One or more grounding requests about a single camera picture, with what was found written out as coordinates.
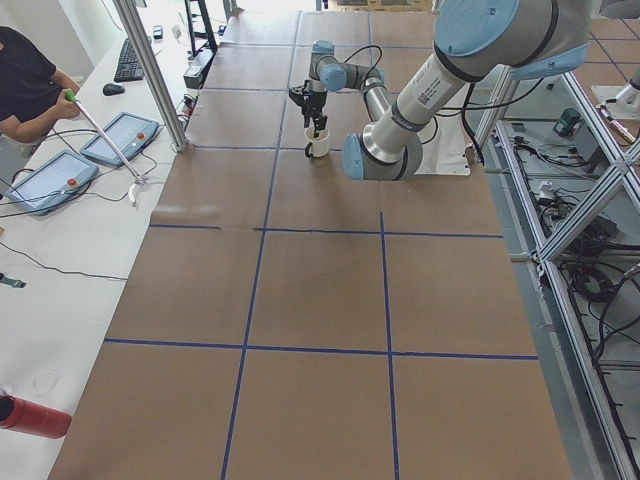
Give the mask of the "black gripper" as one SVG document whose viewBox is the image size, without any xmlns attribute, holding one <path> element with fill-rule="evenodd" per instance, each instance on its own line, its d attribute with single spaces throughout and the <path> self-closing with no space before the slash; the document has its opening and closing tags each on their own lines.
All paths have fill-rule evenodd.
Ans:
<svg viewBox="0 0 640 480">
<path fill-rule="evenodd" d="M 308 128 L 313 119 L 313 137 L 318 138 L 325 130 L 328 117 L 323 114 L 326 104 L 326 93 L 306 91 L 302 92 L 301 112 L 304 128 Z"/>
</svg>

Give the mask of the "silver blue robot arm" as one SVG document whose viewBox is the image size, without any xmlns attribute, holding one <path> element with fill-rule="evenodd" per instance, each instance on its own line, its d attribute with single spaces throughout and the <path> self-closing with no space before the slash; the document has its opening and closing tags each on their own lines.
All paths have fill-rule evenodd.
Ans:
<svg viewBox="0 0 640 480">
<path fill-rule="evenodd" d="M 434 25 L 433 52 L 394 100 L 380 71 L 340 62 L 334 45 L 315 42 L 305 82 L 289 90 L 304 125 L 325 130 L 331 91 L 361 92 L 371 121 L 349 135 L 342 164 L 353 180 L 396 181 L 422 162 L 419 132 L 465 85 L 497 65 L 527 80 L 566 73 L 587 57 L 591 6 L 587 1 L 446 1 Z"/>
</svg>

